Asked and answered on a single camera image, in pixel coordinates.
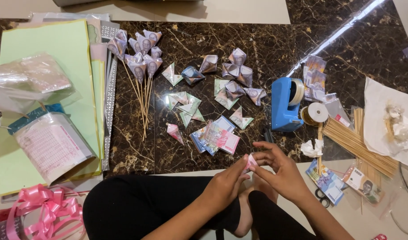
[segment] leg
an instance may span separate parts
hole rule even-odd
[[[212,177],[123,175],[106,179],[84,201],[84,225],[93,239],[141,239],[193,202]],[[234,232],[236,198],[204,228]]]
[[[292,216],[271,201],[263,192],[256,190],[250,192],[248,201],[250,203],[251,214],[253,215],[253,226],[260,239],[317,239]]]

